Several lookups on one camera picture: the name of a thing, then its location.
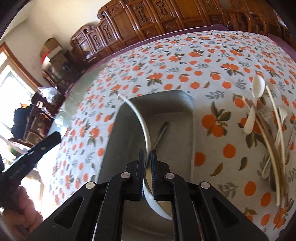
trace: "table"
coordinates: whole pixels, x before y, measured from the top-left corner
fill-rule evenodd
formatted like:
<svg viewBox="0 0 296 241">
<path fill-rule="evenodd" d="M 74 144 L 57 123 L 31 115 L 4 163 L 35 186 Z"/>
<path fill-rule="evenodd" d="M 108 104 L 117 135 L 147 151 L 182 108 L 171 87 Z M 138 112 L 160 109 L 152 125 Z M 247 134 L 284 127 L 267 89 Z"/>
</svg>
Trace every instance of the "table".
<svg viewBox="0 0 296 241">
<path fill-rule="evenodd" d="M 122 101 L 149 93 L 183 90 L 194 98 L 196 116 L 194 182 L 208 181 L 275 240 L 295 212 L 294 143 L 287 160 L 290 207 L 278 210 L 275 193 L 260 177 L 268 156 L 255 125 L 242 128 L 252 99 L 254 76 L 262 76 L 288 116 L 285 145 L 295 121 L 295 62 L 271 39 L 253 33 L 206 31 L 177 35 L 137 47 L 107 63 L 90 85 L 63 137 L 50 191 L 63 203 L 99 175 L 108 138 Z M 266 94 L 261 102 L 271 107 Z M 271 127 L 275 135 L 274 117 Z"/>
</svg>

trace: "wooden cabinet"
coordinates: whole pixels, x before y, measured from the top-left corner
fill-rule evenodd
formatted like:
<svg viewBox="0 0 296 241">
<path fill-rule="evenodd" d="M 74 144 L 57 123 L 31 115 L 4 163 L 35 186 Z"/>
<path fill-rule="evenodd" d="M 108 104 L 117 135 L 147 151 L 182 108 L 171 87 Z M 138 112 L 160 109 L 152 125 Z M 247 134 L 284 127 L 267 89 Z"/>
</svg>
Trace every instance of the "wooden cabinet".
<svg viewBox="0 0 296 241">
<path fill-rule="evenodd" d="M 225 23 L 219 0 L 112 0 L 98 11 L 100 23 L 72 37 L 82 68 L 142 40 L 181 29 Z"/>
</svg>

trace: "carved wooden panel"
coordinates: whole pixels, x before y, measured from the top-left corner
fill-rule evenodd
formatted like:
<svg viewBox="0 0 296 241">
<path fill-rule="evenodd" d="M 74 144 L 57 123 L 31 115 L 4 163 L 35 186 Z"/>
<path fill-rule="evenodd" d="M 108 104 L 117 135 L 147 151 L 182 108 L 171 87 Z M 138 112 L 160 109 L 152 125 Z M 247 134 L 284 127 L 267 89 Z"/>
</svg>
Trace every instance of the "carved wooden panel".
<svg viewBox="0 0 296 241">
<path fill-rule="evenodd" d="M 177 3 L 178 8 L 182 14 L 183 19 L 199 18 L 201 17 L 201 8 L 198 8 L 195 0 L 173 0 Z"/>
<path fill-rule="evenodd" d="M 202 26 L 205 26 L 205 23 L 203 21 L 185 23 L 186 28 L 196 28 L 196 27 L 202 27 Z"/>
<path fill-rule="evenodd" d="M 93 44 L 95 52 L 104 48 L 103 43 L 101 42 L 101 38 L 99 37 L 99 33 L 94 29 L 89 33 L 90 41 Z"/>
<path fill-rule="evenodd" d="M 133 44 L 136 44 L 136 43 L 139 43 L 140 42 L 140 39 L 138 37 L 135 37 L 135 38 L 132 38 L 132 39 L 129 39 L 125 42 L 126 46 L 130 46 L 130 45 L 133 45 Z"/>
<path fill-rule="evenodd" d="M 133 25 L 126 12 L 117 14 L 113 17 L 113 20 L 123 40 L 130 39 L 136 35 Z"/>
<path fill-rule="evenodd" d="M 96 26 L 82 26 L 73 35 L 70 43 L 72 53 L 77 63 L 91 65 L 126 46 L 164 33 L 219 23 L 226 25 L 230 11 L 221 9 L 219 1 L 111 0 L 98 11 L 101 21 Z M 265 0 L 227 2 L 231 8 L 243 8 L 264 15 L 269 32 L 281 36 L 276 14 Z M 237 30 L 249 30 L 244 14 L 233 22 Z M 289 42 L 287 34 L 283 33 L 282 37 Z"/>
<path fill-rule="evenodd" d="M 81 44 L 83 41 L 85 41 L 85 35 L 83 33 L 80 33 L 77 37 L 76 37 L 76 41 L 78 44 Z"/>
<path fill-rule="evenodd" d="M 116 42 L 109 46 L 113 53 L 118 52 L 119 50 L 122 50 L 121 44 L 119 42 Z"/>
<path fill-rule="evenodd" d="M 104 59 L 106 57 L 109 56 L 108 52 L 106 51 L 106 49 L 101 50 L 100 52 L 98 52 L 98 55 L 101 57 L 101 59 Z"/>
<path fill-rule="evenodd" d="M 149 13 L 147 12 L 147 9 L 143 2 L 131 4 L 131 8 L 141 27 L 143 27 L 146 24 L 152 23 Z"/>
<path fill-rule="evenodd" d="M 145 29 L 143 32 L 147 39 L 158 35 L 157 29 L 155 27 Z"/>
<path fill-rule="evenodd" d="M 203 2 L 208 12 L 219 10 L 214 0 L 203 0 Z"/>
<path fill-rule="evenodd" d="M 164 0 L 153 0 L 154 8 L 161 20 L 172 17 L 172 13 Z"/>
<path fill-rule="evenodd" d="M 221 16 L 209 16 L 212 25 L 223 23 Z"/>
<path fill-rule="evenodd" d="M 79 44 L 79 47 L 87 60 L 94 57 L 94 53 L 93 53 L 91 47 L 89 46 L 89 43 L 87 40 L 84 40 L 83 42 L 81 42 Z"/>
<path fill-rule="evenodd" d="M 178 25 L 177 25 L 176 21 L 164 23 L 163 27 L 164 27 L 166 33 L 178 30 Z"/>
<path fill-rule="evenodd" d="M 123 10 L 123 6 L 121 5 L 121 2 L 116 3 L 114 6 L 108 8 L 108 11 L 110 15 L 117 14 L 119 11 Z"/>
<path fill-rule="evenodd" d="M 115 41 L 113 31 L 112 31 L 107 20 L 103 20 L 99 27 L 100 27 L 102 34 L 104 35 L 107 43 L 111 43 L 111 42 Z"/>
</svg>

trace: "metal rivet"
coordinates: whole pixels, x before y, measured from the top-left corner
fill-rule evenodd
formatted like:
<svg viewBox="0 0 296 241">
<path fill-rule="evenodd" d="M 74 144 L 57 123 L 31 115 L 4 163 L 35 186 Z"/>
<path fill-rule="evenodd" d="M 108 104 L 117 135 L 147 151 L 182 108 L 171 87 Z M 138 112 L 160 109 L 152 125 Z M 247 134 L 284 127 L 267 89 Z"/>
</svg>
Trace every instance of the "metal rivet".
<svg viewBox="0 0 296 241">
<path fill-rule="evenodd" d="M 167 173 L 166 175 L 165 175 L 165 177 L 167 178 L 167 179 L 173 179 L 174 177 L 175 177 L 175 175 L 173 174 L 173 173 Z"/>
<path fill-rule="evenodd" d="M 200 184 L 200 186 L 203 188 L 203 189 L 209 189 L 210 188 L 210 184 L 208 182 L 202 182 Z"/>
<path fill-rule="evenodd" d="M 86 187 L 87 189 L 93 189 L 94 186 L 95 186 L 95 184 L 94 184 L 93 182 L 88 182 L 87 184 L 85 184 L 85 187 Z"/>
<path fill-rule="evenodd" d="M 129 178 L 131 176 L 131 174 L 129 173 L 129 172 L 123 172 L 122 174 L 121 174 L 121 177 L 122 178 Z"/>
</svg>

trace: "cardboard box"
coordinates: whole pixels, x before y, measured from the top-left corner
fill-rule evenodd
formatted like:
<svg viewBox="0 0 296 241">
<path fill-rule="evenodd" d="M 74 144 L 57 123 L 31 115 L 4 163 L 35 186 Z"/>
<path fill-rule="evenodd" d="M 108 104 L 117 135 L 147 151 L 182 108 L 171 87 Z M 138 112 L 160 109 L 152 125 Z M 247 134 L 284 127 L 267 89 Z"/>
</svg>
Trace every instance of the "cardboard box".
<svg viewBox="0 0 296 241">
<path fill-rule="evenodd" d="M 43 45 L 39 56 L 42 57 L 45 53 L 53 51 L 58 46 L 60 46 L 60 44 L 55 38 L 48 39 Z"/>
<path fill-rule="evenodd" d="M 55 56 L 53 56 L 51 59 L 50 59 L 50 63 L 51 65 L 55 68 L 55 70 L 57 72 L 60 72 L 62 73 L 63 70 L 62 70 L 62 64 L 67 62 L 68 60 L 66 59 L 66 57 L 63 55 L 63 53 L 60 51 L 58 52 Z"/>
</svg>

